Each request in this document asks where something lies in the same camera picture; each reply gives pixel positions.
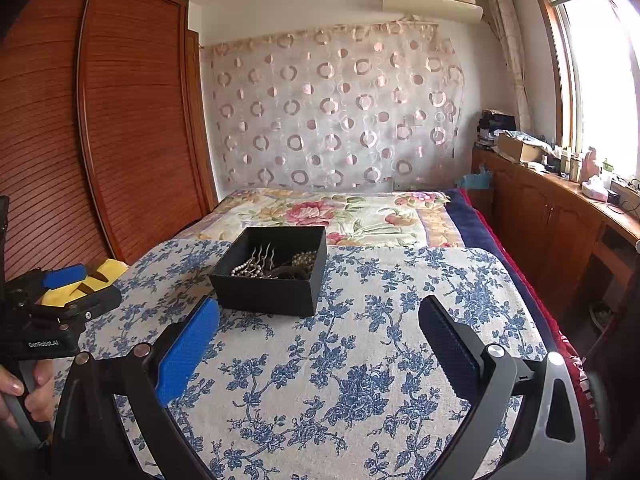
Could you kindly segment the black jewelry box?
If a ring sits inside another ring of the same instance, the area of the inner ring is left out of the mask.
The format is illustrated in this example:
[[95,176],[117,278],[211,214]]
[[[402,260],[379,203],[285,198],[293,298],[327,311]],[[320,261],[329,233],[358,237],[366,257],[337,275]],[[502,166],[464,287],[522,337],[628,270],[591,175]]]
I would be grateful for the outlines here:
[[225,309],[309,318],[327,258],[323,226],[254,226],[236,238],[209,279]]

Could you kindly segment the yellow plush toy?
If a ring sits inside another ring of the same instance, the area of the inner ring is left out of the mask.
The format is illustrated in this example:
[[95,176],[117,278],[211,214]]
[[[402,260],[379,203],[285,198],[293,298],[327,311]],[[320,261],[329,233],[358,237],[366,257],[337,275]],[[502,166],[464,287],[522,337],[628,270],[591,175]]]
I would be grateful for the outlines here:
[[66,284],[62,287],[50,289],[38,300],[38,304],[47,307],[62,308],[72,301],[98,292],[113,285],[122,274],[128,270],[127,263],[116,259],[106,259],[95,269],[92,269],[82,281]]

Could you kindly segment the silver hair comb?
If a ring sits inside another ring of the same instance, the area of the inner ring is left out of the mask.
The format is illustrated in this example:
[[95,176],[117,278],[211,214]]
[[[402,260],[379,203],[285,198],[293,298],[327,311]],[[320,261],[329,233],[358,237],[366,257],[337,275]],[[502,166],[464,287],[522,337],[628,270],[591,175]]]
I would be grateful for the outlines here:
[[234,278],[269,278],[274,269],[271,244],[254,249],[250,258],[231,270]]

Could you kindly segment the blue floral white blanket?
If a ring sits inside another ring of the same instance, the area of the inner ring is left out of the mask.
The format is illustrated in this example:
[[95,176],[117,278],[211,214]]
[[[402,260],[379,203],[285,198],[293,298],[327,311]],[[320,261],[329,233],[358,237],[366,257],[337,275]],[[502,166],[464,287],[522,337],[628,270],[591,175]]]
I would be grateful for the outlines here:
[[218,479],[420,479],[470,407],[420,330],[428,295],[512,356],[548,351],[483,249],[332,247],[313,316],[221,312],[171,415]]

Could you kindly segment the navy blue bed sheet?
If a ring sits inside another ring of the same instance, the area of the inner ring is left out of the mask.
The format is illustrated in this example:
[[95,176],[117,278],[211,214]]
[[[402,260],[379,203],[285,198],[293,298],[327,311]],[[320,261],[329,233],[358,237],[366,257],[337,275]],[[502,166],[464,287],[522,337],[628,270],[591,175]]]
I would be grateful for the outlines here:
[[533,286],[529,284],[522,271],[504,249],[483,215],[472,206],[468,193],[463,188],[452,188],[447,190],[445,195],[448,197],[447,214],[458,229],[465,246],[472,249],[483,249],[497,258],[509,275],[509,281],[516,289],[516,299],[521,305],[503,312],[502,316],[506,319],[506,328],[499,334],[498,339],[509,342],[515,338],[518,341],[518,350],[521,351],[521,355],[531,356],[535,346],[526,342],[524,336],[525,331],[531,328],[547,351],[554,350],[561,353],[577,394],[579,411],[585,428],[589,461],[594,468],[605,464],[608,458],[604,452],[599,416],[594,405],[589,379],[577,350],[562,334],[558,322],[555,321]]

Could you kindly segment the black bangle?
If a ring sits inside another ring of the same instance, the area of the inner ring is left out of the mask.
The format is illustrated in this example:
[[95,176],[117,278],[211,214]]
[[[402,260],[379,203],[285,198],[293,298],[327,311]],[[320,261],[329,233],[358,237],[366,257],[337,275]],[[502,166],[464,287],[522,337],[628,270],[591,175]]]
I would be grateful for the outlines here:
[[268,278],[280,280],[308,280],[310,271],[303,266],[278,266],[268,273]]

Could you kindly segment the white tissue box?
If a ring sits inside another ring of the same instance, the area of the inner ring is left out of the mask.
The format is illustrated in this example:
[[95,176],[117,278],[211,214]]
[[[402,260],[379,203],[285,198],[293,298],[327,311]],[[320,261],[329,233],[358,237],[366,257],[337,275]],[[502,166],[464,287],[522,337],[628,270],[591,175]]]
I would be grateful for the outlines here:
[[580,187],[582,194],[596,200],[597,202],[606,203],[608,201],[608,190],[600,183],[582,182]]

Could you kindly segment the teal cloth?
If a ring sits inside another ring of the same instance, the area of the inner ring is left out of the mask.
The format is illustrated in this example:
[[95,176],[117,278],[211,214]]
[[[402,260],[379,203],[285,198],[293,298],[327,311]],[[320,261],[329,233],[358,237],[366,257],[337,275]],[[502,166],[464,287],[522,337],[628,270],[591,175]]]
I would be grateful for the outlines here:
[[484,166],[475,174],[465,174],[456,181],[456,187],[465,191],[486,191],[491,188],[492,172]]

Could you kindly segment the pink figurine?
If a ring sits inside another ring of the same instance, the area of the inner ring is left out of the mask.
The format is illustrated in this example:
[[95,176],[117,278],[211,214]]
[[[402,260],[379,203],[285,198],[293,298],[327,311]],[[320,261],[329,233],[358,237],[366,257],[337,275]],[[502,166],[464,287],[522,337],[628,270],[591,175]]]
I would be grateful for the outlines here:
[[592,177],[600,174],[600,167],[597,164],[597,150],[590,146],[585,151],[582,159],[582,169],[580,170],[579,183],[588,182]]

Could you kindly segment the pink floral quilt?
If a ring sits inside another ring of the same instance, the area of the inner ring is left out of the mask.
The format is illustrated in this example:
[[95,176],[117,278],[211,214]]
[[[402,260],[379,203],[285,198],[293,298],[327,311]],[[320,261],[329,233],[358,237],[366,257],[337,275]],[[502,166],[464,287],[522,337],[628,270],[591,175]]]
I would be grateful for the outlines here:
[[449,203],[443,192],[362,195],[247,188],[228,195],[178,237],[232,242],[255,226],[321,226],[335,246],[462,247]]

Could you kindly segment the cardboard box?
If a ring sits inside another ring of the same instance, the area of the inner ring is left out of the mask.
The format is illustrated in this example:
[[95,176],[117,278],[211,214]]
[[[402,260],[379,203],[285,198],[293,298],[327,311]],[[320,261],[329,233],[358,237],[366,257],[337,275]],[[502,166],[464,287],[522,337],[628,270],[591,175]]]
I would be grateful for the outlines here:
[[540,143],[524,133],[501,131],[497,148],[501,155],[514,162],[540,162],[542,157]]

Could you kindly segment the pile of dark clothes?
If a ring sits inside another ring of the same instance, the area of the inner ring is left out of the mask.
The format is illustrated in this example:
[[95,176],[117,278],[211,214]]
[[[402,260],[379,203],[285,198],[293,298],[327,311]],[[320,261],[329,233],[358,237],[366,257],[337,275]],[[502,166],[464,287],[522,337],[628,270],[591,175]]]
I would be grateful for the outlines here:
[[477,143],[495,145],[500,131],[515,131],[516,123],[513,115],[503,114],[498,110],[483,110],[477,124]]

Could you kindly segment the pink circle pattern curtain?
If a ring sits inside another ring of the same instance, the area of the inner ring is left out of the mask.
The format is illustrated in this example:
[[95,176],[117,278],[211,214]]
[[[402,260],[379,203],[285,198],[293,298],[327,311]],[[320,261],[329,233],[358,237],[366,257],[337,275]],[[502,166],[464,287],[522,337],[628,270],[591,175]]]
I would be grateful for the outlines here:
[[465,76],[435,23],[336,25],[209,49],[218,182],[367,193],[456,177]]

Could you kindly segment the window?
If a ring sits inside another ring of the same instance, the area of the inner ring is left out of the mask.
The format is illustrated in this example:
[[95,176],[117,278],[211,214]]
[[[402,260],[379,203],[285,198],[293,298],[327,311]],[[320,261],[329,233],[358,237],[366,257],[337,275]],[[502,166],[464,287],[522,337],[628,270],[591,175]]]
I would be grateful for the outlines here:
[[615,0],[538,0],[556,85],[555,142],[639,177],[639,18]]

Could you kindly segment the beige window curtain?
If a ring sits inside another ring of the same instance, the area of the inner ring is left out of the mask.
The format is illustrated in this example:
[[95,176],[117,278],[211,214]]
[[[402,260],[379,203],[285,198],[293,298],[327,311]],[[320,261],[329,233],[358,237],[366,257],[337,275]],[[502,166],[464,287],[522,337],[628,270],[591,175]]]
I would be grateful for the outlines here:
[[511,77],[518,130],[532,132],[532,115],[525,88],[523,40],[513,0],[487,0],[494,31]]

